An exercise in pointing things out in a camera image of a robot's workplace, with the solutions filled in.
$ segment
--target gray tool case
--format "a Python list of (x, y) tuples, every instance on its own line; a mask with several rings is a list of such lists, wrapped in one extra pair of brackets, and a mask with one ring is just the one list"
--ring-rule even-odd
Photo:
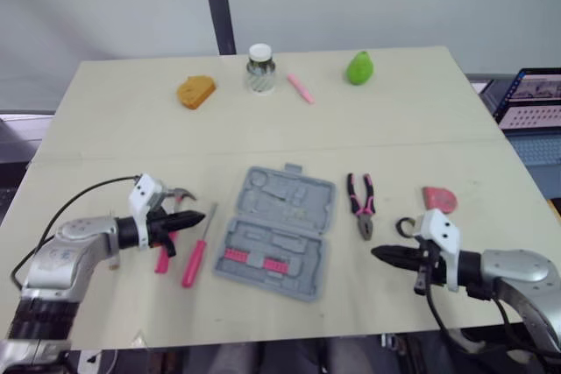
[(239, 193), (215, 272), (298, 300), (322, 290), (325, 241), (335, 206), (333, 183), (253, 166)]

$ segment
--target black pole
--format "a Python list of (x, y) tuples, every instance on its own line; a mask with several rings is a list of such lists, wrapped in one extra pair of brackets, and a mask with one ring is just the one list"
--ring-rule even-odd
[(209, 0), (210, 15), (220, 54), (236, 54), (228, 0)]

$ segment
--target pliers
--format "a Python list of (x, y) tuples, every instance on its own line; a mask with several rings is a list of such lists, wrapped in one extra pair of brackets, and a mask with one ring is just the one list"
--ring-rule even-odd
[(364, 179), (366, 184), (366, 205), (363, 208), (360, 207), (357, 195), (354, 193), (354, 174), (352, 173), (347, 175), (347, 193), (351, 200), (351, 212), (359, 219), (360, 235), (368, 241), (372, 238), (372, 215), (376, 213), (376, 208), (374, 207), (374, 187), (370, 174), (365, 174)]

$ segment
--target white jar lid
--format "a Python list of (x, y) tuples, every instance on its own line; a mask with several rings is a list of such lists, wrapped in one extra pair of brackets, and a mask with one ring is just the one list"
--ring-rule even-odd
[(268, 44), (254, 44), (249, 47), (249, 57), (253, 61), (267, 61), (273, 57), (273, 50)]

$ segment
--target green pear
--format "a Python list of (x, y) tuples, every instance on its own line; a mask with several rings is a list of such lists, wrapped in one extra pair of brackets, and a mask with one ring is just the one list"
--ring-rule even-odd
[(353, 85), (362, 85), (374, 73), (374, 64), (368, 52), (360, 52), (351, 60), (346, 71), (347, 79)]

